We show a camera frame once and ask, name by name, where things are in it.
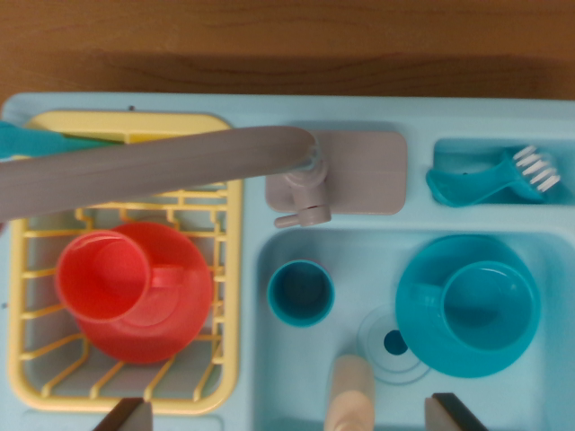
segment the teal handle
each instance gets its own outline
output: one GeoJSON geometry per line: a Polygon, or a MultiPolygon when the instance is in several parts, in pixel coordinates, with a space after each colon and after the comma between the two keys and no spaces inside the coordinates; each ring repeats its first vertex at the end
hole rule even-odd
{"type": "Polygon", "coordinates": [[[449,207],[475,205],[507,187],[523,186],[526,181],[508,154],[487,171],[460,174],[432,169],[426,177],[433,197],[449,207]]]}
{"type": "Polygon", "coordinates": [[[420,305],[439,308],[441,306],[443,290],[443,286],[418,283],[411,287],[410,297],[414,302],[420,305]]]}
{"type": "Polygon", "coordinates": [[[18,128],[13,124],[0,121],[0,159],[15,155],[41,157],[110,145],[116,144],[95,139],[66,137],[47,130],[18,128]]]}

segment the mug handle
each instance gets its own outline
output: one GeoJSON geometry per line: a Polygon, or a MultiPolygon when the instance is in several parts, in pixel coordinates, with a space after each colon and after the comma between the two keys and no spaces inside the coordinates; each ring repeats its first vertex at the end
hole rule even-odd
{"type": "Polygon", "coordinates": [[[439,308],[443,289],[443,286],[417,283],[411,287],[410,298],[420,305],[439,308]]]}
{"type": "Polygon", "coordinates": [[[180,265],[162,264],[152,267],[151,287],[177,288],[183,285],[184,270],[180,265]]]}

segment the sink basin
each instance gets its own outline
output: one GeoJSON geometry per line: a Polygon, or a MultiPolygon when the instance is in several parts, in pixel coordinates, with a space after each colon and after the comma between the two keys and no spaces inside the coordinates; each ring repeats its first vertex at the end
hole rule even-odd
{"type": "MultiPolygon", "coordinates": [[[[265,244],[258,262],[258,429],[323,429],[334,358],[358,353],[357,335],[364,318],[375,308],[393,303],[409,260],[428,242],[445,234],[308,229],[276,234],[265,244]],[[335,284],[332,312],[308,329],[283,323],[267,304],[271,273],[292,259],[321,263],[335,284]]],[[[569,289],[575,280],[575,271],[570,269],[575,250],[550,234],[492,236],[522,258],[541,289],[546,319],[535,339],[515,364],[488,377],[460,379],[430,370],[411,383],[377,382],[377,430],[421,430],[423,400],[441,391],[454,392],[475,415],[487,418],[489,429],[501,431],[544,429],[545,408],[561,404],[562,375],[569,373],[565,355],[573,352],[574,346],[559,340],[561,330],[572,321],[559,297],[575,301],[569,289]]]]}

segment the faucet spout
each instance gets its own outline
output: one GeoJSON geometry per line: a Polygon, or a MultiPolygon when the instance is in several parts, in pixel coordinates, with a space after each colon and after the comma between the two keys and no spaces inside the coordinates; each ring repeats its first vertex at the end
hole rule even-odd
{"type": "Polygon", "coordinates": [[[0,220],[219,181],[313,169],[301,128],[237,128],[0,164],[0,220]]]}

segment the faucet handle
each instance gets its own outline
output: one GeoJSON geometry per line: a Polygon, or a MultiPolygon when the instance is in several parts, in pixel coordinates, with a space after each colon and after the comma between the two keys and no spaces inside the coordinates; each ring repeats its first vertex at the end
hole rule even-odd
{"type": "Polygon", "coordinates": [[[283,175],[291,189],[297,214],[279,217],[274,222],[278,228],[296,226],[313,226],[332,220],[332,211],[327,199],[325,177],[328,166],[320,158],[314,166],[305,171],[292,171],[283,175]]]}

